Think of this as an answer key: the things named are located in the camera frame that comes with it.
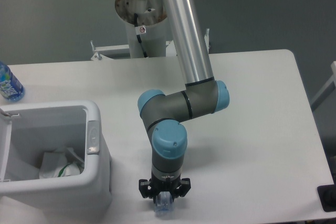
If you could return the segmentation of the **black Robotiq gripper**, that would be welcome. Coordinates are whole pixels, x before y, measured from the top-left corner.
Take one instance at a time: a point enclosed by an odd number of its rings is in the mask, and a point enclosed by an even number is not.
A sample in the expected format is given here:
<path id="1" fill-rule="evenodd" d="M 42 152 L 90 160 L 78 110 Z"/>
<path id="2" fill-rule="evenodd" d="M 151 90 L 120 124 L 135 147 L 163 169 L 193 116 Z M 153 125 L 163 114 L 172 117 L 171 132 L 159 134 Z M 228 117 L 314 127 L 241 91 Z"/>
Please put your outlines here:
<path id="1" fill-rule="evenodd" d="M 191 180 L 189 178 L 166 179 L 165 181 L 152 176 L 151 179 L 139 180 L 139 191 L 143 198 L 152 199 L 156 203 L 158 194 L 162 191 L 169 191 L 172 201 L 179 197 L 185 197 L 191 189 Z"/>

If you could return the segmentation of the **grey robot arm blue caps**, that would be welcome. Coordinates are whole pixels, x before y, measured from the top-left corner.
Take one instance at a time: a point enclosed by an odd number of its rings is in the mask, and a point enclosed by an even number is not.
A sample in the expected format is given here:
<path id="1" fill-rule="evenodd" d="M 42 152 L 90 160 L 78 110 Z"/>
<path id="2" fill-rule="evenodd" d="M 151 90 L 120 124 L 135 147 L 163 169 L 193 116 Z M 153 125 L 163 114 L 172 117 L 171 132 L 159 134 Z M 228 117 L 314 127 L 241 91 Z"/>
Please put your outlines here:
<path id="1" fill-rule="evenodd" d="M 115 0 L 114 7 L 127 29 L 133 58 L 166 56 L 165 29 L 172 33 L 181 90 L 165 94 L 151 89 L 138 99 L 152 149 L 151 177 L 139 180 L 139 191 L 156 210 L 168 210 L 191 189 L 190 179 L 181 176 L 187 149 L 183 122 L 225 109 L 229 92 L 214 78 L 194 0 Z"/>

